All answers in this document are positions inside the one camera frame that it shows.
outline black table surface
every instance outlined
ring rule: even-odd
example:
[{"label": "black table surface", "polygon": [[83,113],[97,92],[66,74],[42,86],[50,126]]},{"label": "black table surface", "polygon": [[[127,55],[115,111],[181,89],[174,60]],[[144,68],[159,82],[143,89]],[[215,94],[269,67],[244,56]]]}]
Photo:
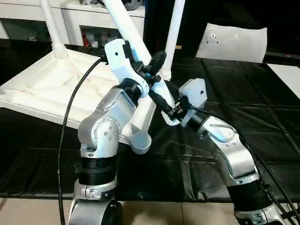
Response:
[{"label": "black table surface", "polygon": [[[99,55],[95,49],[68,45]],[[50,43],[0,39],[0,84],[51,51]],[[300,202],[300,100],[266,65],[249,62],[175,58],[172,79],[181,86],[203,78],[205,108],[231,121],[263,158],[294,202]],[[57,198],[57,148],[61,125],[0,108],[0,197]],[[230,202],[210,149],[189,128],[168,127],[155,111],[152,146],[136,155],[119,144],[118,200]],[[67,128],[62,152],[62,189],[71,198],[78,162],[77,131]],[[270,191],[284,201],[267,173]]]}]

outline white stand leg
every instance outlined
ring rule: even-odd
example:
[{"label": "white stand leg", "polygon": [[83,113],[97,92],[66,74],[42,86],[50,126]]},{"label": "white stand leg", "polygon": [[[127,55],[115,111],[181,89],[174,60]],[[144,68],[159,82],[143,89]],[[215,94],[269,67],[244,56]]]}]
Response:
[{"label": "white stand leg", "polygon": [[171,19],[168,40],[165,47],[165,52],[167,53],[167,58],[163,68],[161,69],[162,77],[165,80],[171,79],[171,66],[173,62],[173,57],[175,53],[176,42],[178,38],[179,28],[181,24],[181,18],[183,14],[185,0],[176,0],[173,9],[173,15]]}]

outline white tile floor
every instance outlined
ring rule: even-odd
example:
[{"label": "white tile floor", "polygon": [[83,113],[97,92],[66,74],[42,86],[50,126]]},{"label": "white tile floor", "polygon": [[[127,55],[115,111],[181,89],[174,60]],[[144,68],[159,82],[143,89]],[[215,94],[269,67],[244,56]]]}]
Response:
[{"label": "white tile floor", "polygon": [[[70,205],[71,201],[64,201],[66,219]],[[230,203],[122,202],[122,205],[123,225],[238,225]],[[60,225],[58,201],[0,198],[0,225]]]}]

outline black cable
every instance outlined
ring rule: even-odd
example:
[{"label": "black cable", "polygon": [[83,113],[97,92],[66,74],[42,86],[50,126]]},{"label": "black cable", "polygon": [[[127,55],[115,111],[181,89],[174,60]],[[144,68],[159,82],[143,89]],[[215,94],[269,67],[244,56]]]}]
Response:
[{"label": "black cable", "polygon": [[[220,120],[223,120],[224,122],[226,122],[226,123],[228,123],[228,124],[231,125],[231,122],[229,122],[228,120],[223,119],[223,118],[221,118],[221,117],[219,117],[219,116],[213,115],[212,113],[210,113],[210,112],[208,112],[208,111],[206,111],[206,110],[200,109],[200,108],[198,108],[198,107],[194,107],[194,106],[192,106],[192,105],[190,105],[189,108],[190,108],[190,109],[193,109],[193,110],[195,110],[195,111],[197,111],[197,112],[200,112],[200,113],[203,113],[203,114],[206,114],[206,115],[209,115],[209,116],[216,117],[216,118],[218,118],[218,119],[220,119]],[[236,127],[234,127],[234,126],[232,126],[232,127],[233,127],[233,128],[238,132],[238,134],[242,137],[241,132],[239,132],[239,130],[238,130]],[[285,200],[289,203],[289,205],[290,205],[290,207],[292,208],[292,211],[293,211],[293,213],[294,213],[294,216],[296,217],[296,220],[297,220],[298,224],[300,224],[300,216],[299,216],[299,213],[297,212],[297,210],[296,210],[295,206],[293,205],[293,203],[292,203],[291,199],[289,198],[289,196],[286,194],[286,192],[283,190],[282,186],[279,184],[279,182],[278,182],[277,178],[275,177],[275,175],[273,174],[272,170],[267,166],[267,164],[266,164],[266,163],[265,163],[265,162],[264,162],[257,154],[251,152],[250,147],[249,147],[248,145],[247,145],[247,148],[248,148],[250,154],[251,154],[251,155],[254,155],[253,160],[254,160],[255,166],[256,166],[256,168],[257,168],[257,170],[258,170],[258,173],[259,173],[259,175],[260,175],[260,177],[261,177],[261,180],[262,180],[262,182],[263,182],[263,185],[266,185],[266,183],[265,183],[265,181],[263,180],[262,173],[261,173],[261,171],[260,171],[260,169],[259,169],[259,167],[258,167],[258,165],[257,165],[257,162],[256,162],[256,158],[261,162],[261,164],[263,165],[263,167],[265,168],[265,170],[267,171],[267,173],[269,174],[269,176],[270,176],[270,177],[272,178],[272,180],[274,181],[275,185],[278,187],[278,189],[280,190],[280,192],[281,192],[282,195],[284,196]]]},{"label": "black cable", "polygon": [[62,147],[62,141],[64,138],[64,133],[66,130],[66,126],[67,126],[67,121],[68,121],[68,116],[70,113],[70,109],[71,109],[71,105],[73,103],[74,97],[78,91],[78,89],[80,88],[80,86],[82,85],[82,83],[84,82],[84,80],[87,78],[87,76],[90,74],[90,72],[100,63],[103,62],[103,59],[98,59],[87,71],[86,73],[83,75],[83,77],[80,79],[80,81],[78,82],[78,84],[76,85],[76,87],[74,88],[74,91],[70,97],[69,103],[67,105],[67,109],[66,109],[66,113],[65,113],[65,117],[64,117],[64,121],[62,124],[62,129],[61,129],[61,136],[60,136],[60,146],[58,148],[58,155],[57,155],[57,179],[58,179],[58,203],[59,203],[59,211],[60,211],[60,224],[61,225],[65,225],[66,221],[65,221],[65,217],[64,217],[64,207],[62,204],[62,191],[61,191],[61,182],[60,182],[60,163],[61,163],[61,147]]},{"label": "black cable", "polygon": [[282,214],[281,214],[282,219],[287,219],[292,225],[296,225],[292,219],[293,215],[289,215],[290,212],[286,212],[286,210],[279,204],[278,200],[275,198],[275,196],[272,193],[269,193],[269,196],[272,199],[272,201],[277,205],[277,207],[280,209],[280,211],[282,212]]},{"label": "black cable", "polygon": [[295,217],[296,217],[296,220],[297,220],[298,224],[300,224],[299,213],[297,212],[294,204],[292,203],[292,201],[289,198],[289,196],[287,195],[287,193],[283,190],[282,186],[280,185],[280,183],[276,179],[274,173],[272,172],[272,170],[266,165],[266,163],[258,155],[256,155],[256,157],[257,157],[258,161],[260,161],[261,164],[263,165],[263,167],[266,169],[266,171],[268,172],[269,176],[272,178],[272,180],[274,181],[274,183],[276,184],[276,186],[278,187],[278,189],[280,190],[280,192],[282,193],[282,195],[285,197],[285,199],[287,200],[287,203],[289,203],[290,207],[292,208],[292,211],[295,214]]}]

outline silver robotic arm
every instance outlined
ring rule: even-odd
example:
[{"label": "silver robotic arm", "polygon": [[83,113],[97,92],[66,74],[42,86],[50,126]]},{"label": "silver robotic arm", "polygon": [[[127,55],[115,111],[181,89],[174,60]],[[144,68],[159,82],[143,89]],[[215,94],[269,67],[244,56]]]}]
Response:
[{"label": "silver robotic arm", "polygon": [[237,131],[228,123],[209,116],[197,133],[213,150],[238,222],[241,225],[285,224],[262,187],[253,158]]},{"label": "silver robotic arm", "polygon": [[79,178],[74,186],[68,224],[122,222],[122,207],[112,200],[117,186],[115,160],[121,132],[135,109],[128,94],[117,86],[105,95],[94,113],[81,122],[78,129],[81,161],[76,167]]},{"label": "silver robotic arm", "polygon": [[161,81],[156,74],[166,57],[165,52],[158,52],[148,65],[136,62],[129,42],[123,39],[108,43],[105,53],[120,84],[109,90],[78,128],[81,149],[75,170],[79,178],[74,185],[69,225],[121,224],[122,206],[113,200],[118,142],[138,100]]},{"label": "silver robotic arm", "polygon": [[191,79],[178,91],[180,98],[172,109],[159,96],[149,94],[171,119],[178,119],[183,127],[191,127],[212,151],[238,222],[241,225],[285,224],[262,186],[252,155],[236,129],[220,118],[196,114],[195,109],[201,112],[207,99],[204,80]]}]

